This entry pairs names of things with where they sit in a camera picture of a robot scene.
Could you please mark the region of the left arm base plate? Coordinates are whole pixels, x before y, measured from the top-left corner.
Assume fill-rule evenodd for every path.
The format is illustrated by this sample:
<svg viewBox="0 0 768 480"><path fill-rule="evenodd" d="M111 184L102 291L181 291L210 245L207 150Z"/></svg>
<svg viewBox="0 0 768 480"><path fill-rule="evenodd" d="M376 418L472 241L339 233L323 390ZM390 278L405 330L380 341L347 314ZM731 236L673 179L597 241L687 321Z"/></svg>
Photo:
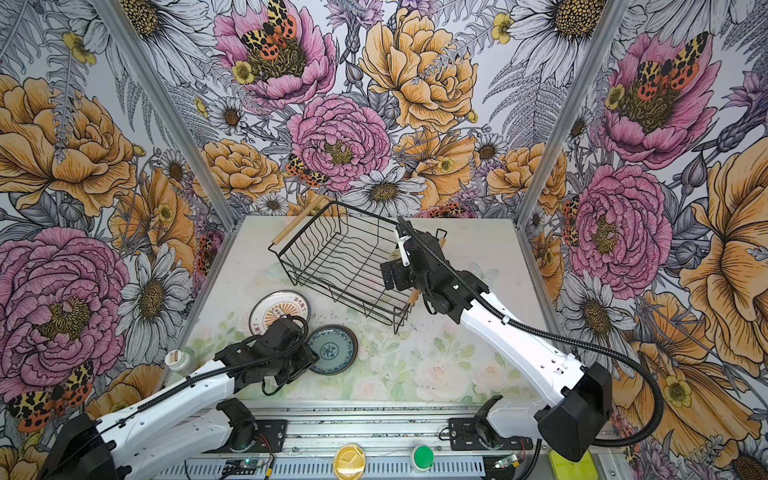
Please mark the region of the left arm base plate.
<svg viewBox="0 0 768 480"><path fill-rule="evenodd" d="M287 420L257 419L245 427L245 440L238 452L281 453L287 438Z"/></svg>

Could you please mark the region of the dark grey small plate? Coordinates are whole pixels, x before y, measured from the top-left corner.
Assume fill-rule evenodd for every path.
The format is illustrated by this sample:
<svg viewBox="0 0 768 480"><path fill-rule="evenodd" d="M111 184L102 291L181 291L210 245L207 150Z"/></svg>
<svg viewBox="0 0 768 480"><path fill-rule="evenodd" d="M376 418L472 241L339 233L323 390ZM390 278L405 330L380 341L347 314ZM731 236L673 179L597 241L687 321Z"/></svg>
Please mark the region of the dark grey small plate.
<svg viewBox="0 0 768 480"><path fill-rule="evenodd" d="M316 329L309 336L308 346L318 356L309 370L326 376L347 370L358 353L355 334L343 325L327 325Z"/></svg>

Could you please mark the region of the white plate orange pattern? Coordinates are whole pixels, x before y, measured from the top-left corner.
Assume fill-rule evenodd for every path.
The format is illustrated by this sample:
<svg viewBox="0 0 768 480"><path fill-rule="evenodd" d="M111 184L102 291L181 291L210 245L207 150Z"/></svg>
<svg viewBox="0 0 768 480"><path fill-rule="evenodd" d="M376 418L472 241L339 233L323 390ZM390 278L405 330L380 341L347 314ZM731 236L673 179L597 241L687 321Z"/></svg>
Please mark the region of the white plate orange pattern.
<svg viewBox="0 0 768 480"><path fill-rule="evenodd" d="M252 335L264 334L280 317L293 315L309 321L311 306L305 296L293 290L281 290L262 298L248 315Z"/></svg>

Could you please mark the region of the black wire dish rack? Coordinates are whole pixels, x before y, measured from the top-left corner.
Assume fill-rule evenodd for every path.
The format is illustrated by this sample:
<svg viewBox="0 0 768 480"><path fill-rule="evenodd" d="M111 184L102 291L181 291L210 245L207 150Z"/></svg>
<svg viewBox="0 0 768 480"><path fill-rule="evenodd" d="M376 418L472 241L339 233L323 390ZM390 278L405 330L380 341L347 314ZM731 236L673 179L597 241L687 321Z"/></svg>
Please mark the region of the black wire dish rack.
<svg viewBox="0 0 768 480"><path fill-rule="evenodd" d="M398 333L415 306L413 289L385 285L380 265L399 257L394 219L319 195L272 240L295 286L308 287Z"/></svg>

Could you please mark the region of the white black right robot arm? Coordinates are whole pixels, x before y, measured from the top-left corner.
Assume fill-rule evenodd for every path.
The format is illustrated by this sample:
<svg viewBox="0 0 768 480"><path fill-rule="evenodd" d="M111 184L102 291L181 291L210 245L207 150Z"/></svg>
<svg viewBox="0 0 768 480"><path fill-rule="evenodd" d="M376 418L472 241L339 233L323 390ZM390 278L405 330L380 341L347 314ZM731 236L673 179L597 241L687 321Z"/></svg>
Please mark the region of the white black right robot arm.
<svg viewBox="0 0 768 480"><path fill-rule="evenodd" d="M402 258L380 265L384 287L420 291L432 311L478 335L513 363L541 398L527 431L562 457L581 460L609 419L610 373L598 363L585 366L533 334L472 273L452 273L444 258L421 248L400 251Z"/></svg>

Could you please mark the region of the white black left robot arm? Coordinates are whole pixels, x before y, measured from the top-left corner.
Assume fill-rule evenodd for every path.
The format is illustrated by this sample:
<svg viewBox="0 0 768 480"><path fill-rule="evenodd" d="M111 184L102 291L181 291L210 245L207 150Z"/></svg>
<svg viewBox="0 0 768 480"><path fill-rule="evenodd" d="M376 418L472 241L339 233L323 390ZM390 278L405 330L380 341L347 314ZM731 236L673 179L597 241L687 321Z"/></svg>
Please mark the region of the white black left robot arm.
<svg viewBox="0 0 768 480"><path fill-rule="evenodd" d="M246 451L262 442L236 393L268 377L285 385L318 359L308 322L279 317L262 335L230 344L182 380L144 400L92 419L81 414L60 430L41 479L148 479L200 453Z"/></svg>

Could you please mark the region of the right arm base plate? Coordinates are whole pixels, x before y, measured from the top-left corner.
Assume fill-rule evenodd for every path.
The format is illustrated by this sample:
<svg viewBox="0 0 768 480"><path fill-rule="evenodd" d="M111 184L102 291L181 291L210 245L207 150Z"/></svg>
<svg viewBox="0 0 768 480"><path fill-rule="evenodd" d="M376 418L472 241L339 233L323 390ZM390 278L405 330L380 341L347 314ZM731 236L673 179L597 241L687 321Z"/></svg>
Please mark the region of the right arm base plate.
<svg viewBox="0 0 768 480"><path fill-rule="evenodd" d="M484 421L457 417L448 419L448 440L452 451L522 451L535 444L527 437L503 438Z"/></svg>

